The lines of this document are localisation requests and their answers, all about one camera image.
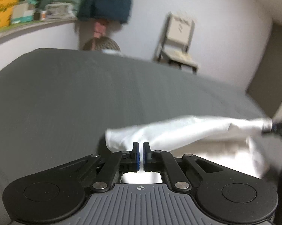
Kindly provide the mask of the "dark teal hanging jacket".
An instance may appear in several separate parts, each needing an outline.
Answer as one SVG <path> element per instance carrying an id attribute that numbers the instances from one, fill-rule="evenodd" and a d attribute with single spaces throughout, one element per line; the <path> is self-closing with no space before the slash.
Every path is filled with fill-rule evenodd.
<path id="1" fill-rule="evenodd" d="M 77 17 L 80 20 L 106 19 L 126 24 L 130 17 L 132 0 L 83 0 Z"/>

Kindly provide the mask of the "yellow cardboard box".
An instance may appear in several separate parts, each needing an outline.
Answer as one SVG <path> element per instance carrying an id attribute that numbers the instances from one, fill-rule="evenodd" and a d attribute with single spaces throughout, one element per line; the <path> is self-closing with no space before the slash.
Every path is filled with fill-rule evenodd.
<path id="1" fill-rule="evenodd" d="M 13 8 L 19 0 L 0 0 L 0 28 L 10 25 Z"/>

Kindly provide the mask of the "white cloth garment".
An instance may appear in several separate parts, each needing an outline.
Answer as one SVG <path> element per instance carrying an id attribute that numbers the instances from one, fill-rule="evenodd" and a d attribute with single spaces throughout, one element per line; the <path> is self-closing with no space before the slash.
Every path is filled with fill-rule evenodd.
<path id="1" fill-rule="evenodd" d="M 254 137 L 271 127 L 270 119 L 252 120 L 216 116 L 183 116 L 166 121 L 107 129 L 106 146 L 111 152 L 132 150 L 134 142 L 148 142 L 152 150 L 182 156 L 195 153 L 240 172 L 262 177 L 269 163 Z"/>

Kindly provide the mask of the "beige folding chair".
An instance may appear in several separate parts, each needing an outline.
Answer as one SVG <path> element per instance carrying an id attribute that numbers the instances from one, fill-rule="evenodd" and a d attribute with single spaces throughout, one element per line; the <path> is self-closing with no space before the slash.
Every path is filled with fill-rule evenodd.
<path id="1" fill-rule="evenodd" d="M 195 23 L 191 18 L 170 12 L 158 42 L 156 61 L 164 61 L 168 65 L 176 64 L 179 69 L 186 66 L 193 74 L 197 74 L 198 64 L 189 53 L 194 29 Z"/>

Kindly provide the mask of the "grey bed sheet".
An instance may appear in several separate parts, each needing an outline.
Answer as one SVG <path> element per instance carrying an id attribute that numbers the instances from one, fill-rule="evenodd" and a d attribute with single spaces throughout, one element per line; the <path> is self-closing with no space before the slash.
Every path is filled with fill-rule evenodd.
<path id="1" fill-rule="evenodd" d="M 153 62 L 23 54 L 0 71 L 0 224 L 282 224 L 282 137 L 274 133 L 253 138 L 270 165 L 260 178 L 170 152 L 192 185 L 173 192 L 160 173 L 145 172 L 139 143 L 140 170 L 107 192 L 92 190 L 113 154 L 107 129 L 189 115 L 269 119 L 233 86 Z"/>

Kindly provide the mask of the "grey window shelf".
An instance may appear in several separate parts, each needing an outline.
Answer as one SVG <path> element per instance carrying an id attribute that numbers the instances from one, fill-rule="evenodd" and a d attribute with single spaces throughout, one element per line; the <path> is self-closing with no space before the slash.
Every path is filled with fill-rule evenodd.
<path id="1" fill-rule="evenodd" d="M 0 39 L 17 32 L 25 31 L 27 29 L 39 29 L 44 26 L 55 26 L 56 24 L 62 23 L 72 23 L 75 22 L 76 18 L 64 18 L 64 19 L 48 19 L 45 21 L 31 21 L 25 23 L 12 24 L 11 26 L 6 26 L 0 28 Z"/>

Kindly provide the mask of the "woven basket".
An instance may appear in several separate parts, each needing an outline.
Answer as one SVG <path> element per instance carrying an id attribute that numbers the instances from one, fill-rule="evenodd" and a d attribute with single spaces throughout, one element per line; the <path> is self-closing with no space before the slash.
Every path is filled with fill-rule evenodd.
<path id="1" fill-rule="evenodd" d="M 88 40 L 82 47 L 82 50 L 91 50 L 92 43 L 94 38 Z M 108 37 L 101 37 L 95 38 L 95 48 L 96 51 L 103 51 L 103 50 L 114 50 L 114 51 L 121 51 L 118 44 L 111 38 Z"/>

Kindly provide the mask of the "teal white box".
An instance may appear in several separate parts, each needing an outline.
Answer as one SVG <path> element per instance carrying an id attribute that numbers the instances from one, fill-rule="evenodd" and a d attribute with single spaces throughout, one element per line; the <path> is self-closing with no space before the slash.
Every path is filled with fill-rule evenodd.
<path id="1" fill-rule="evenodd" d="M 25 2 L 15 5 L 11 15 L 11 24 L 30 22 L 34 20 L 36 5 Z"/>

